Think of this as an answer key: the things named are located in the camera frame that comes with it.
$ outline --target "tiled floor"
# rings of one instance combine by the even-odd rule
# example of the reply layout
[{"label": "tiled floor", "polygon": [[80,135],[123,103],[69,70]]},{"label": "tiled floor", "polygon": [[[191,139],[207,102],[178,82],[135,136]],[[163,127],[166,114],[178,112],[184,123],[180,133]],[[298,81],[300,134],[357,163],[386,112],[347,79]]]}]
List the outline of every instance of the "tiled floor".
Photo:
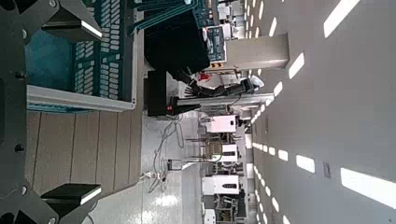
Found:
[{"label": "tiled floor", "polygon": [[[172,80],[169,83],[168,94],[178,94],[178,84]],[[177,142],[183,142],[182,136],[184,138],[197,137],[197,118],[196,112],[183,115],[180,122],[182,131],[174,133],[163,144],[163,158],[187,159],[190,155],[197,153],[198,147],[194,144],[184,141],[184,147],[180,147]],[[152,171],[154,150],[161,143],[161,132],[169,123],[169,120],[156,120],[143,116],[142,173]],[[176,171],[169,174],[165,190],[158,188],[148,193],[149,182],[143,181],[132,188],[100,200],[91,213],[94,223],[201,223],[200,167],[200,164],[194,164],[182,172]],[[84,224],[90,223],[91,221],[86,218]]]}]

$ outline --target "white appliance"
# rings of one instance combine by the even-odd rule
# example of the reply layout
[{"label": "white appliance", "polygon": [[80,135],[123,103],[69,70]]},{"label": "white appliance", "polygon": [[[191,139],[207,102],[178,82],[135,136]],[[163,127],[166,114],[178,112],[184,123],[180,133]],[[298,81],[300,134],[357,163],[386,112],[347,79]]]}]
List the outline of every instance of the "white appliance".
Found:
[{"label": "white appliance", "polygon": [[238,149],[236,144],[233,145],[223,145],[222,146],[223,155],[213,155],[212,161],[224,162],[224,161],[238,161]]},{"label": "white appliance", "polygon": [[205,126],[209,133],[235,133],[235,115],[211,117],[210,121],[205,123]]},{"label": "white appliance", "polygon": [[205,224],[216,224],[215,209],[205,209]]},{"label": "white appliance", "polygon": [[238,175],[213,175],[202,178],[204,195],[239,194]]}]

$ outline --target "wooden panel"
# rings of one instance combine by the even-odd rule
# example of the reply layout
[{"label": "wooden panel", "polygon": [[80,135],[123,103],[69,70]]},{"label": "wooden panel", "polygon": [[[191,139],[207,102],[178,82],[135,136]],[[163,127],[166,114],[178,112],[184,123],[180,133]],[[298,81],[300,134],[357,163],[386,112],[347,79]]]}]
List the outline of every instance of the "wooden panel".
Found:
[{"label": "wooden panel", "polygon": [[116,170],[114,190],[129,185],[129,153],[131,148],[131,111],[119,114],[117,129]]},{"label": "wooden panel", "polygon": [[108,194],[114,189],[114,164],[117,142],[117,114],[100,113],[96,183]]},{"label": "wooden panel", "polygon": [[39,195],[70,181],[75,115],[43,113],[34,189]]},{"label": "wooden panel", "polygon": [[143,76],[137,78],[136,108],[131,112],[131,153],[129,184],[134,185],[141,175]]},{"label": "wooden panel", "polygon": [[99,112],[76,115],[72,183],[95,183]]},{"label": "wooden panel", "polygon": [[27,113],[27,150],[25,156],[25,177],[33,186],[35,176],[35,158],[37,153],[38,129],[40,127],[39,112]]}]

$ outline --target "fluorescent light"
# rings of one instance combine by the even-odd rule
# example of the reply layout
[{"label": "fluorescent light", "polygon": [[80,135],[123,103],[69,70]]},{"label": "fluorescent light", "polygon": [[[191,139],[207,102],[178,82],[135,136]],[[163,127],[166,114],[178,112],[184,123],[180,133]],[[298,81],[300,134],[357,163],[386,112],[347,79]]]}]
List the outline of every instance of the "fluorescent light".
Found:
[{"label": "fluorescent light", "polygon": [[82,198],[81,202],[79,204],[83,205],[84,203],[88,202],[90,199],[92,199],[96,195],[100,194],[101,192],[102,192],[102,188],[94,190],[92,193],[90,193],[89,195],[87,195],[84,198]]},{"label": "fluorescent light", "polygon": [[277,97],[283,90],[283,83],[279,82],[274,88],[274,96]]},{"label": "fluorescent light", "polygon": [[276,17],[274,17],[273,22],[271,23],[270,36],[274,36],[276,25],[277,25],[277,21],[276,21]]},{"label": "fluorescent light", "polygon": [[315,161],[311,158],[307,158],[304,156],[297,155],[296,156],[297,166],[305,169],[308,172],[315,172]]},{"label": "fluorescent light", "polygon": [[305,64],[305,58],[304,58],[304,53],[302,52],[297,57],[296,61],[294,61],[294,63],[289,68],[289,78],[292,79],[300,71],[300,69],[304,66],[304,64]]},{"label": "fluorescent light", "polygon": [[102,32],[96,30],[95,28],[93,28],[92,26],[90,26],[87,22],[85,21],[81,21],[81,26],[85,27],[87,30],[93,32],[95,35],[102,37]]},{"label": "fluorescent light", "polygon": [[289,153],[284,150],[279,150],[277,152],[277,156],[282,160],[282,161],[288,161],[289,160]]},{"label": "fluorescent light", "polygon": [[266,105],[266,106],[270,105],[271,103],[272,103],[272,100],[266,100],[266,101],[265,101],[265,105]]},{"label": "fluorescent light", "polygon": [[274,148],[274,147],[270,147],[270,148],[269,148],[269,151],[270,151],[270,155],[275,156],[276,151],[275,151],[275,148]]},{"label": "fluorescent light", "polygon": [[254,37],[258,38],[260,34],[260,28],[256,27],[256,34],[254,35]]},{"label": "fluorescent light", "polygon": [[283,224],[290,224],[290,222],[286,216],[283,216]]},{"label": "fluorescent light", "polygon": [[273,203],[275,210],[277,212],[279,212],[279,204],[277,203],[277,200],[275,199],[275,197],[273,198],[272,203]]},{"label": "fluorescent light", "polygon": [[268,186],[265,187],[265,193],[267,193],[268,197],[271,197],[271,190],[268,188]]},{"label": "fluorescent light", "polygon": [[396,209],[396,183],[341,168],[341,183],[379,203]]},{"label": "fluorescent light", "polygon": [[267,216],[265,215],[265,213],[262,213],[262,220],[264,220],[265,224],[268,223],[268,219],[267,219]]},{"label": "fluorescent light", "polygon": [[359,3],[360,0],[341,0],[334,8],[330,16],[323,23],[324,37],[327,38],[344,20],[350,11]]},{"label": "fluorescent light", "polygon": [[260,9],[259,9],[259,20],[262,19],[262,13],[264,12],[264,1],[260,3]]}]

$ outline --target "metal bracket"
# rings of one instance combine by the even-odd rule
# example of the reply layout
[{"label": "metal bracket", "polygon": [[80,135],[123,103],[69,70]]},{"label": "metal bracket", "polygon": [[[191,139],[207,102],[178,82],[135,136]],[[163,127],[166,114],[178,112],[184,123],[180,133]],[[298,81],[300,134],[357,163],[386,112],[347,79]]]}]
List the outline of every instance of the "metal bracket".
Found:
[{"label": "metal bracket", "polygon": [[60,4],[56,0],[38,0],[21,14],[25,45],[29,44],[33,34],[59,11],[59,7]]}]

